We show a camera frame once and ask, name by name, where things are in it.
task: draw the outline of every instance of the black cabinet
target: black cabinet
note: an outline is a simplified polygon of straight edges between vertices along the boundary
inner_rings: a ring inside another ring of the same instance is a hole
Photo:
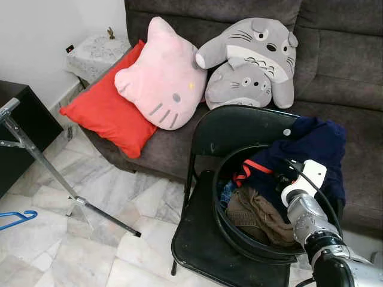
[[[62,128],[29,86],[0,81],[0,107],[16,97],[20,105],[12,112],[13,119],[41,150],[45,150],[61,133]],[[0,124],[0,140],[17,141]],[[0,146],[0,197],[16,182],[34,158],[22,148]]]

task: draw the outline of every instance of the clothes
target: clothes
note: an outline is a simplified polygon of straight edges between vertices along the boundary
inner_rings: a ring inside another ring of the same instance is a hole
[[[255,188],[280,212],[288,222],[287,208],[276,192],[274,173],[282,173],[291,180],[297,178],[295,171],[288,168],[285,158],[303,163],[315,160],[327,168],[321,191],[332,206],[340,199],[345,205],[345,191],[341,171],[341,160],[345,153],[345,130],[332,121],[299,117],[291,127],[290,139],[275,141],[245,160],[241,171],[235,176],[237,186],[243,183]]]
[[[242,231],[266,245],[296,246],[293,227],[251,187],[235,190],[226,209],[227,217]]]
[[[220,202],[223,209],[227,208],[227,204],[229,203],[230,198],[236,188],[236,184],[231,180],[228,181],[228,183],[222,188]]]

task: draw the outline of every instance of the black bucket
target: black bucket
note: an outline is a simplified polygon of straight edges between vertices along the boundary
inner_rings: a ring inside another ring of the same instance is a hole
[[[241,164],[250,156],[267,148],[267,145],[253,145],[241,148],[229,154],[214,174],[212,193],[214,216],[220,231],[227,242],[246,257],[267,264],[290,264],[296,262],[296,255],[305,253],[302,248],[277,248],[258,242],[253,237],[235,227],[221,207],[217,184],[220,179],[229,180],[234,172],[239,171]]]

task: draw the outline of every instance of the plush toy eye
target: plush toy eye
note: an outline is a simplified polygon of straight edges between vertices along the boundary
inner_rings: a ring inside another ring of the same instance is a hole
[[[282,53],[284,53],[285,55],[289,55],[291,53],[291,49],[292,48],[288,44],[287,40],[282,43]]]
[[[247,87],[248,85],[250,85],[251,83],[251,79],[249,77],[246,77],[242,80],[242,86],[244,87]]]
[[[265,29],[263,32],[254,31],[254,36],[258,41],[264,41],[269,36],[269,30]]]
[[[268,87],[268,84],[266,82],[263,82],[261,90],[265,90]]]

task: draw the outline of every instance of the chair seat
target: chair seat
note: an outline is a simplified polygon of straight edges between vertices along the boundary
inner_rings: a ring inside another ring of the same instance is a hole
[[[213,217],[213,176],[201,173],[178,225],[172,241],[176,262],[226,286],[288,286],[290,265],[252,261],[225,241]]]

